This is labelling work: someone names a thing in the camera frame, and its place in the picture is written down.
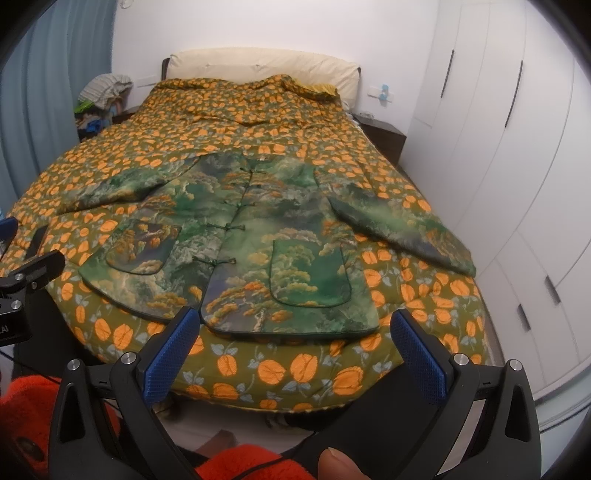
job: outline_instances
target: nightstand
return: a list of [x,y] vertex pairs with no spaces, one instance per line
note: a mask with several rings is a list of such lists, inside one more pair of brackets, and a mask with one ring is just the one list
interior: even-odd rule
[[129,118],[131,118],[131,116],[137,112],[139,110],[139,106],[134,106],[132,108],[129,108],[127,110],[123,110],[119,115],[116,115],[113,117],[113,124],[122,124],[123,122],[125,122],[126,120],[128,120]]
[[393,166],[398,166],[398,160],[400,160],[400,154],[404,142],[406,142],[406,135],[387,122],[360,115],[354,115],[353,117],[359,122],[361,130],[379,152]]

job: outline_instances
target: jacket pocket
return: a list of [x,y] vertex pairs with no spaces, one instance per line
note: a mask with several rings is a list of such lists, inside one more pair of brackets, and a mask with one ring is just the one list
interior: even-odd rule
[[336,307],[351,299],[339,244],[275,240],[269,286],[276,301],[297,307]]
[[122,272],[153,275],[168,260],[180,231],[180,225],[132,220],[106,253],[105,260]]

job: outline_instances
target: blue curtain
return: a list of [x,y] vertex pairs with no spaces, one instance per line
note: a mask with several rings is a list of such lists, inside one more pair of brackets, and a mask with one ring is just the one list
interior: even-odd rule
[[57,0],[0,73],[0,209],[78,143],[73,109],[95,76],[111,72],[117,0]]

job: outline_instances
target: wardrobe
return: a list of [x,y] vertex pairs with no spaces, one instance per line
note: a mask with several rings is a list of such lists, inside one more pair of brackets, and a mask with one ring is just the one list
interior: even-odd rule
[[525,0],[441,0],[401,167],[541,398],[591,364],[591,85]]

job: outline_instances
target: striped gray cloth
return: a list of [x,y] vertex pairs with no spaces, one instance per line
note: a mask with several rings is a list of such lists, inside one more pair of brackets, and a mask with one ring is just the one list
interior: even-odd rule
[[110,102],[131,88],[133,82],[127,75],[103,73],[94,77],[80,92],[78,100],[90,100],[98,108],[106,109]]

